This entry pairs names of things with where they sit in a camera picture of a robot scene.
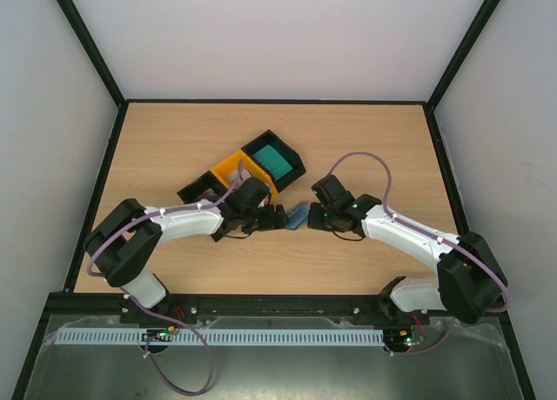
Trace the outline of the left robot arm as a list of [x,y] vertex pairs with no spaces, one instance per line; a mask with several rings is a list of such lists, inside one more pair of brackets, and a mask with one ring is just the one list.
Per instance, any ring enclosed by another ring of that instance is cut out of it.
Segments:
[[87,274],[103,278],[151,310],[169,295],[147,267],[158,245],[196,236],[218,241],[237,229],[244,237],[256,231],[284,229],[289,222],[284,206],[270,200],[269,187],[255,177],[235,179],[214,201],[151,207],[135,198],[125,199],[86,237],[84,250],[90,256]]

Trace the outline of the black bin with teal cards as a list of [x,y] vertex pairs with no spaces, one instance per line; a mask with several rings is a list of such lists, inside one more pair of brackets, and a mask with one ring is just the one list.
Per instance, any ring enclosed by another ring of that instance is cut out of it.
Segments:
[[270,176],[278,193],[306,173],[299,154],[272,130],[266,130],[241,150]]

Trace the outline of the black bin with red cards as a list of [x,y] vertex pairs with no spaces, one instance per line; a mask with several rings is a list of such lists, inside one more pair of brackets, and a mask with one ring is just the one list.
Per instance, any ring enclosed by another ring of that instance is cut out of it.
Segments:
[[178,197],[184,204],[195,203],[205,199],[210,202],[217,201],[227,188],[212,174],[210,170],[198,177],[192,183],[177,192]]

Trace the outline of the yellow bin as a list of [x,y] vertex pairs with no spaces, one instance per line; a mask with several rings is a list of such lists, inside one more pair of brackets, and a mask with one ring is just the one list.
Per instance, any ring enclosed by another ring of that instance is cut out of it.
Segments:
[[278,194],[278,189],[270,173],[243,150],[232,153],[223,161],[214,165],[210,172],[227,188],[232,185],[237,176],[239,176],[239,183],[234,186],[234,189],[237,189],[248,178],[254,177],[269,188],[272,197]]

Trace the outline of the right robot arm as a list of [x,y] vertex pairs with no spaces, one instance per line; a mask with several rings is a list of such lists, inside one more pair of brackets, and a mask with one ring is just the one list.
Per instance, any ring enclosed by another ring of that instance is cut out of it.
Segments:
[[382,290],[379,312],[387,322],[398,323],[417,310],[444,310],[474,324],[485,313],[503,310],[507,281],[481,235],[427,227],[393,211],[385,198],[354,197],[334,175],[318,180],[312,192],[317,200],[310,207],[309,228],[386,243],[433,272],[425,278],[397,277]]

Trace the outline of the teal card holder wallet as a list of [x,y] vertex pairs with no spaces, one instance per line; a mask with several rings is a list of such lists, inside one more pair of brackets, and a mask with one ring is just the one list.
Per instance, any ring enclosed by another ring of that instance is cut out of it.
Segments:
[[287,212],[288,222],[285,226],[287,230],[298,230],[307,222],[310,211],[308,202],[297,203],[291,210]]

